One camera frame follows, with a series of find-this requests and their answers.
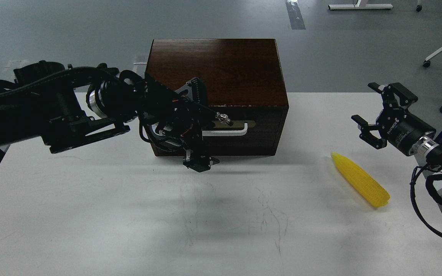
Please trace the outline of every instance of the white table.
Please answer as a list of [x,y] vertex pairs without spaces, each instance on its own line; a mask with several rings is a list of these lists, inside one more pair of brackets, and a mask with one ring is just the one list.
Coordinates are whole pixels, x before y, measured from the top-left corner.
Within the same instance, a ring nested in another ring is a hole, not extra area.
[[[442,274],[442,239],[410,204],[414,158],[374,150],[350,119],[373,121],[380,96],[288,96],[275,157],[221,157],[201,174],[154,157],[134,131],[58,155],[40,138],[12,145],[0,165],[0,275]],[[367,204],[331,151],[381,183],[388,205]]]

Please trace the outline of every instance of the wooden drawer box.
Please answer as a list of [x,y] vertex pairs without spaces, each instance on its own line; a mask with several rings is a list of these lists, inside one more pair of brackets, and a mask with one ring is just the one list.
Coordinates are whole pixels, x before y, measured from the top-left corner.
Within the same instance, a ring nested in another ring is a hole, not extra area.
[[155,39],[146,72],[173,90],[198,77],[209,107],[256,122],[244,136],[204,137],[210,155],[275,155],[289,104],[274,39]]

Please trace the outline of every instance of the drawer handle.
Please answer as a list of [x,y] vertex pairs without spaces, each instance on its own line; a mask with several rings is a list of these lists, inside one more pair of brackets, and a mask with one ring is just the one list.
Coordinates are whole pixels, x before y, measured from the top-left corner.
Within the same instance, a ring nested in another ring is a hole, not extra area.
[[203,130],[202,136],[244,136],[249,130],[249,124],[244,123],[242,130]]

